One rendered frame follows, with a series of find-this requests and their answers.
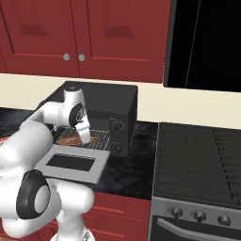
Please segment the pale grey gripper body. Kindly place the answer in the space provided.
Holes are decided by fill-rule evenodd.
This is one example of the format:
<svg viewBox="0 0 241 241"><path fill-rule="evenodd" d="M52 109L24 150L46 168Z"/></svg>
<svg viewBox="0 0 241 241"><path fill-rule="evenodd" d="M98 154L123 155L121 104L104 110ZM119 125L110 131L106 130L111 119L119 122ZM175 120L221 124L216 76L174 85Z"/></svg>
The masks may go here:
<svg viewBox="0 0 241 241"><path fill-rule="evenodd" d="M75 125L75 130L79 135L83 144L90 142L90 130L89 130L89 123L88 122L79 122Z"/></svg>

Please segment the black toaster oven knob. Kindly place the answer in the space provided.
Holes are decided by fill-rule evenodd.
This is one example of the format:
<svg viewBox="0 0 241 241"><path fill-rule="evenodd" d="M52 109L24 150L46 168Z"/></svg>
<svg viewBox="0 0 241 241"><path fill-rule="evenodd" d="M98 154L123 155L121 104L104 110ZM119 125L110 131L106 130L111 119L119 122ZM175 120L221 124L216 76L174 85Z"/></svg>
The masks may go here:
<svg viewBox="0 0 241 241"><path fill-rule="evenodd" d="M120 143L118 142L112 142L110 144L110 147L111 147L111 152L115 154L119 154L123 151L123 146L120 145Z"/></svg>
<svg viewBox="0 0 241 241"><path fill-rule="evenodd" d="M124 124L121 121L114 121L112 129L115 131L122 131L124 129Z"/></svg>

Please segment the grey toaster oven door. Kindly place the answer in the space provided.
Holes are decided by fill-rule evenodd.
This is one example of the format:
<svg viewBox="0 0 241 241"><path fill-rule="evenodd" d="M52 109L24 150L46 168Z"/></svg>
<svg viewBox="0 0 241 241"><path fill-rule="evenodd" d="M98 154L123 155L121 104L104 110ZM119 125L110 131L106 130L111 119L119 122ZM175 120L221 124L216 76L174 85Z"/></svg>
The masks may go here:
<svg viewBox="0 0 241 241"><path fill-rule="evenodd" d="M36 165L46 177L97 184L109 151L54 145Z"/></svg>

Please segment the black toaster oven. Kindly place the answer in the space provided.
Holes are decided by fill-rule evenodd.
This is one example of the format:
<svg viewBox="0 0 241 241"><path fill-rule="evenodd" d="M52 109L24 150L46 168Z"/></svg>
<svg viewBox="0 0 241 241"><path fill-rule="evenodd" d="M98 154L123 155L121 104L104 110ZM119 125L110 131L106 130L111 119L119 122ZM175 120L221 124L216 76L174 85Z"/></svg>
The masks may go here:
<svg viewBox="0 0 241 241"><path fill-rule="evenodd" d="M85 96L90 130L108 131L108 150L113 156L127 157L135 124L137 122L137 87L129 85L66 81L39 105L46 102L64 101L64 90L82 89ZM114 121L124 124L122 131L112 129ZM119 154L111 152L110 144L118 142L123 146Z"/></svg>

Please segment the red base cupboard door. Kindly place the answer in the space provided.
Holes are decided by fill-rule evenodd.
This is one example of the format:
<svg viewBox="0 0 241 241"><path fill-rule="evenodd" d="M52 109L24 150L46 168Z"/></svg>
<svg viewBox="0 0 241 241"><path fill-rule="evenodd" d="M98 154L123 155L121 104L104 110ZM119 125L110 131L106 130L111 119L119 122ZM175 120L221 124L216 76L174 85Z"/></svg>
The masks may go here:
<svg viewBox="0 0 241 241"><path fill-rule="evenodd" d="M147 221L126 217L84 217L96 241L146 241Z"/></svg>

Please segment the black microwave oven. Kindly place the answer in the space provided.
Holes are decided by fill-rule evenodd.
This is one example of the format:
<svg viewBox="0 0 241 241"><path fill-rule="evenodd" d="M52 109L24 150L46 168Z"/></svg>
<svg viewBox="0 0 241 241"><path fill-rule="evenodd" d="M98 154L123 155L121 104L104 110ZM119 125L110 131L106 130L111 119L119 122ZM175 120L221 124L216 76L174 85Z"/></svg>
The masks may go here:
<svg viewBox="0 0 241 241"><path fill-rule="evenodd" d="M171 0L164 86L241 92L241 0Z"/></svg>

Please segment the red drawer front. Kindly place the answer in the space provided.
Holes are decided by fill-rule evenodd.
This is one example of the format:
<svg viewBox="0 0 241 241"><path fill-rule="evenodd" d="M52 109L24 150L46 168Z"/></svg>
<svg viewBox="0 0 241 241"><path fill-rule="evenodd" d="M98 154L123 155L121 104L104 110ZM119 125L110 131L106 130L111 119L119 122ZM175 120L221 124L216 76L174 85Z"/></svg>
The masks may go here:
<svg viewBox="0 0 241 241"><path fill-rule="evenodd" d="M86 216L124 217L145 220L149 217L151 202L102 192L94 193L94 204Z"/></svg>

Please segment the black and grey stove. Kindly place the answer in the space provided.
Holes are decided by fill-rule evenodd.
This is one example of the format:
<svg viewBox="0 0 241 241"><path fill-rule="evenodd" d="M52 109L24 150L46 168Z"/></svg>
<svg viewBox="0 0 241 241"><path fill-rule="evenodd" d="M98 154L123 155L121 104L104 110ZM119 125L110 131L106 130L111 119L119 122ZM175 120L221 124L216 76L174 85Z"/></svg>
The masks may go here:
<svg viewBox="0 0 241 241"><path fill-rule="evenodd" d="M241 130L158 124L148 241L241 241Z"/></svg>

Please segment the grey stove knob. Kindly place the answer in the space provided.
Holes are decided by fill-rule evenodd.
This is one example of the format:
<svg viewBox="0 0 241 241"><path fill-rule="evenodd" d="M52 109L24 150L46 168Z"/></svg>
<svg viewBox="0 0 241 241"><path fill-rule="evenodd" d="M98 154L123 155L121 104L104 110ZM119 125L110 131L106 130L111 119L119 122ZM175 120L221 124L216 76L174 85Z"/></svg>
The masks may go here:
<svg viewBox="0 0 241 241"><path fill-rule="evenodd" d="M202 223L206 219L206 214L203 211L195 211L193 217L197 222Z"/></svg>
<svg viewBox="0 0 241 241"><path fill-rule="evenodd" d="M170 209L170 213L175 217L175 218L180 218L183 216L183 210L179 207L172 207Z"/></svg>
<svg viewBox="0 0 241 241"><path fill-rule="evenodd" d="M231 219L226 216L226 215L222 215L218 217L218 223L224 226L230 226L231 225Z"/></svg>

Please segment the red wall cupboard door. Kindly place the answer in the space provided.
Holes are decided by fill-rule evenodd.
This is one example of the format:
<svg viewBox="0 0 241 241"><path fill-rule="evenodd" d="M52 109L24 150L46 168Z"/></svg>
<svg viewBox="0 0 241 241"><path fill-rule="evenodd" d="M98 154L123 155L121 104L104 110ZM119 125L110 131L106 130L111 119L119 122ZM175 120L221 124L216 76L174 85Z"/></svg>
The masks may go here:
<svg viewBox="0 0 241 241"><path fill-rule="evenodd" d="M82 77L161 83L171 0L71 0ZM78 56L85 55L85 61Z"/></svg>
<svg viewBox="0 0 241 241"><path fill-rule="evenodd" d="M71 1L0 0L0 51L8 72L76 77Z"/></svg>

